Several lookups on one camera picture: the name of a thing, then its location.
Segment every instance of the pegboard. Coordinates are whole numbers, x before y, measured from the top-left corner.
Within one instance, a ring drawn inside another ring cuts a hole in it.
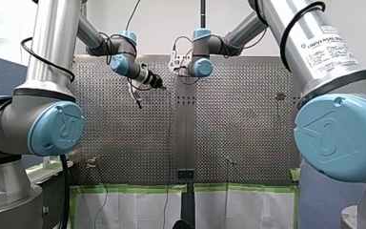
[[[169,73],[167,55],[138,61],[168,88],[141,92],[143,109],[130,97],[127,79],[113,73],[105,58],[75,59],[73,92],[87,118],[72,171],[78,184],[176,183],[185,164],[194,168],[195,182],[291,183],[290,168],[298,162],[293,80],[279,58],[213,58],[213,74],[193,86]],[[182,134],[183,128],[192,128],[192,135]],[[96,157],[97,167],[87,168]]]
[[[218,63],[197,85],[195,181],[291,183],[292,75],[278,58],[244,58]]]
[[[78,184],[175,182],[174,82],[164,62],[148,67],[163,76],[168,89],[140,92],[139,109],[127,78],[114,73],[105,58],[75,58],[73,93],[86,117],[72,171]],[[92,158],[96,168],[87,168]]]

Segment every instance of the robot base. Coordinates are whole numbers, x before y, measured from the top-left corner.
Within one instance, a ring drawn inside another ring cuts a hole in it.
[[[0,209],[0,229],[43,228],[43,189],[34,186],[30,194]]]

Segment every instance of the green tape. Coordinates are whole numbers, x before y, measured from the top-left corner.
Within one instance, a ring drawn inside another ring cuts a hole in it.
[[[294,229],[298,229],[298,207],[299,207],[299,187],[294,186],[295,196],[294,196]]]
[[[76,225],[76,208],[79,195],[84,194],[178,194],[187,192],[186,185],[158,185],[158,186],[139,186],[128,184],[99,184],[99,185],[83,185],[71,187],[71,229],[75,229]]]
[[[166,193],[184,193],[186,185],[159,185],[159,186],[138,186],[128,184],[100,184],[72,186],[71,191],[76,194],[105,194],[105,193],[125,193],[125,194],[166,194]]]
[[[290,172],[293,182],[298,182],[299,178],[301,177],[301,168],[290,169]]]
[[[78,194],[76,192],[71,191],[71,210],[70,210],[70,221],[71,221],[71,229],[75,229],[76,225],[76,199]]]
[[[226,191],[226,184],[195,184],[195,192],[218,192]],[[267,192],[267,193],[294,193],[293,186],[267,186],[252,184],[229,183],[228,190],[248,191],[248,192]]]
[[[50,164],[46,165],[46,167],[44,169],[46,169],[46,170],[57,170],[59,168],[62,168],[61,162],[50,163]]]

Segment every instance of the gray wall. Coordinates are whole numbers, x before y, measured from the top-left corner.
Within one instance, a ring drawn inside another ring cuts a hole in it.
[[[25,81],[27,68],[0,59],[0,95],[12,95],[13,89]],[[29,168],[43,161],[38,156],[23,156],[23,165]]]

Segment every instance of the metal pole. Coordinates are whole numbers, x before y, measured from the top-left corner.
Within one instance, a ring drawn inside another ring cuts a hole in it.
[[[50,62],[71,70],[82,0],[40,0],[31,49]],[[70,76],[34,57],[26,82],[17,89],[37,89],[72,96]]]
[[[227,40],[235,47],[244,47],[266,29],[267,26],[258,19],[257,13],[253,11],[228,34]]]
[[[206,28],[206,0],[201,1],[201,28]]]
[[[83,15],[79,18],[77,36],[90,49],[97,49],[103,43],[103,37]]]

